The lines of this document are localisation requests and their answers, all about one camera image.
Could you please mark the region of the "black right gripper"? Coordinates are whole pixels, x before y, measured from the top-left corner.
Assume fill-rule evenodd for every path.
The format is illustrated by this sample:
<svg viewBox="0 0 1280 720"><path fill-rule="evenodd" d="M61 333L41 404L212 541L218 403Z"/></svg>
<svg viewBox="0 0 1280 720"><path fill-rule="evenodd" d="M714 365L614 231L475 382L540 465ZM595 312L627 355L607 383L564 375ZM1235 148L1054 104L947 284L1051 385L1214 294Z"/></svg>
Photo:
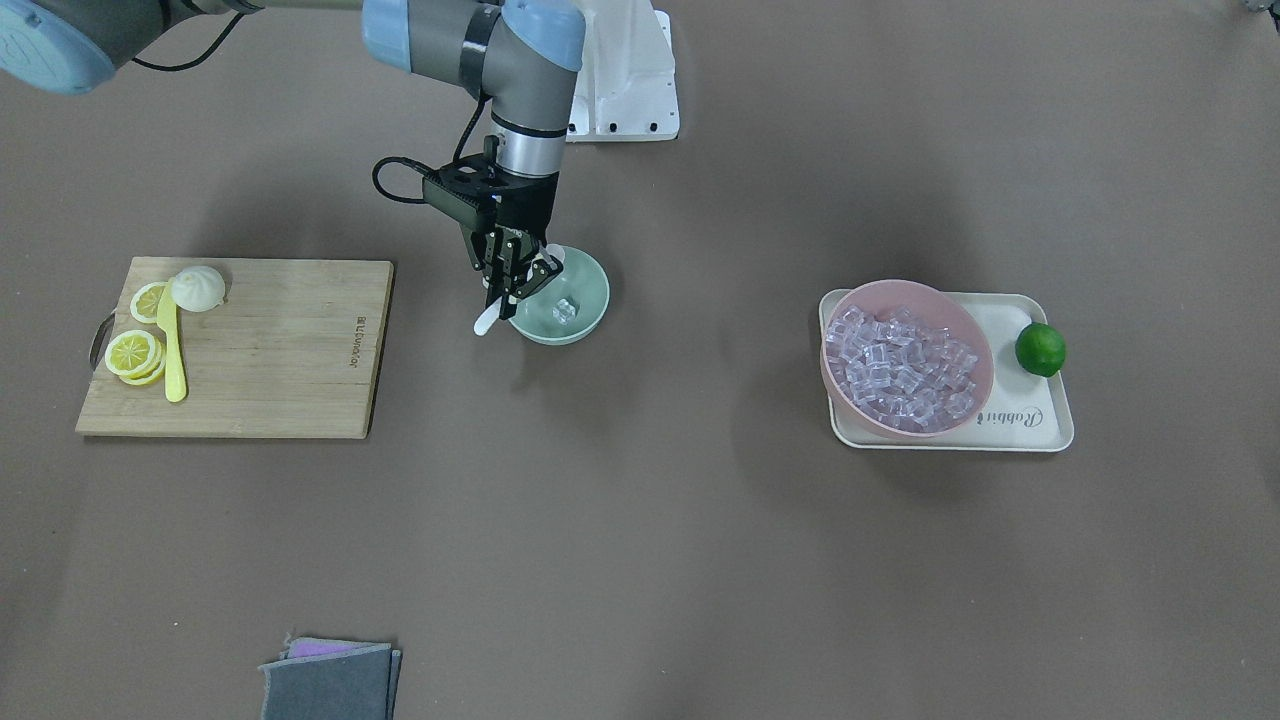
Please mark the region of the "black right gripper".
<svg viewBox="0 0 1280 720"><path fill-rule="evenodd" d="M497 304L500 322L564 269L562 259L538 255L547 242L558 183L557 173L520 176L486 158L463 158L424 172L422 199L463 229L470 261L486 273L486 304Z"/></svg>

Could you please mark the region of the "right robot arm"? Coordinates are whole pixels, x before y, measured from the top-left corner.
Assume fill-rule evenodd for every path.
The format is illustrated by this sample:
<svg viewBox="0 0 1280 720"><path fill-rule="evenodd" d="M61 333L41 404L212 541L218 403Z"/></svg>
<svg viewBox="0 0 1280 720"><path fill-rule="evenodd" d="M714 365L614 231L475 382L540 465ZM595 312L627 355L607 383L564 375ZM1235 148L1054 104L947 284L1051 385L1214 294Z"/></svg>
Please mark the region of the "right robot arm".
<svg viewBox="0 0 1280 720"><path fill-rule="evenodd" d="M87 94L179 23L265 1L5 1L3 69L36 88ZM477 333L511 319L563 269L547 242L586 22L570 1L339 1L376 60L463 88L488 111L483 151L430 168L417 205L453 218L486 287Z"/></svg>

